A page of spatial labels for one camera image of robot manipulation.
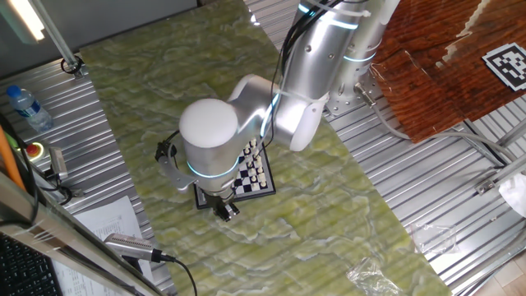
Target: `water bottle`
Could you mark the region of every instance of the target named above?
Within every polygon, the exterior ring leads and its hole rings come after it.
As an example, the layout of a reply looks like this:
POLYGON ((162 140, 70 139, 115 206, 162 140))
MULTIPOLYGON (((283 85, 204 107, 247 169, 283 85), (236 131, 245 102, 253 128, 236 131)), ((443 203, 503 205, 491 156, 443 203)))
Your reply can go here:
POLYGON ((53 119, 39 104, 30 91, 18 86, 7 88, 9 103, 37 131, 45 132, 53 127, 53 119))

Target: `keyboard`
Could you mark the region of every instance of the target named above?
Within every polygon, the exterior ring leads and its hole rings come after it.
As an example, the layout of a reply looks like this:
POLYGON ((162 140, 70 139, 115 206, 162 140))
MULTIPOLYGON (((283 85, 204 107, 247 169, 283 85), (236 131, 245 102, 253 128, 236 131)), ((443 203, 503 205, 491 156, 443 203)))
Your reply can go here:
POLYGON ((62 296, 49 257, 0 234, 0 294, 62 296))

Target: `orange pole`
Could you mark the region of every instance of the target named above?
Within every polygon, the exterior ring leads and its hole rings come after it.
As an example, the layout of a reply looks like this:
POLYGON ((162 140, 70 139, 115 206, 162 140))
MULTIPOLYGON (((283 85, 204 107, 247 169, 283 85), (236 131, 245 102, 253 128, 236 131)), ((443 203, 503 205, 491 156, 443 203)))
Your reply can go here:
POLYGON ((3 162, 6 164, 9 178, 11 178, 18 187, 25 191, 24 183, 22 182, 22 178, 16 167, 15 156, 11 151, 11 147, 9 146, 6 135, 3 133, 2 127, 0 127, 0 154, 2 154, 3 162))

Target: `robotic arm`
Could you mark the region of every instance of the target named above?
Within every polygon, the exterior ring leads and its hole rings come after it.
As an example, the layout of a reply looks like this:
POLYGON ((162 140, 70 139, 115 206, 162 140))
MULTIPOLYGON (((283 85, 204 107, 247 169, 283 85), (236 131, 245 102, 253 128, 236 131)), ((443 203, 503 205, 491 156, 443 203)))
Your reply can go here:
POLYGON ((356 86, 370 79, 371 58, 398 2, 302 0, 291 29, 296 34, 289 32, 282 49, 280 86, 248 75, 226 102, 200 99, 184 110, 179 130, 192 176, 173 168, 169 152, 156 155, 173 184, 179 190, 198 184, 215 214, 230 220, 239 212, 231 185, 245 145, 252 138, 262 145, 273 123, 276 141, 292 151, 305 149, 329 95, 354 96, 356 86))

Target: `green marble surface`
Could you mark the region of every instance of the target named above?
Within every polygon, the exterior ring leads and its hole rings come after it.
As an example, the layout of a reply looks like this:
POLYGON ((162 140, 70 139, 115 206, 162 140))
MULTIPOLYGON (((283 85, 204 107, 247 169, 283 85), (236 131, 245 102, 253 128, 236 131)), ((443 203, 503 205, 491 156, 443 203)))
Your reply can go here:
MULTIPOLYGON (((346 276, 365 257, 400 294, 450 294, 325 120, 303 152, 269 147, 278 193, 239 202, 241 214, 228 223, 197 210, 193 192, 178 193, 163 176, 156 144, 178 127, 185 106, 227 99, 246 74, 272 77, 278 53, 240 0, 81 53, 155 237, 188 265, 200 295, 366 295, 346 276)), ((179 293, 192 295, 183 269, 168 268, 179 293)))

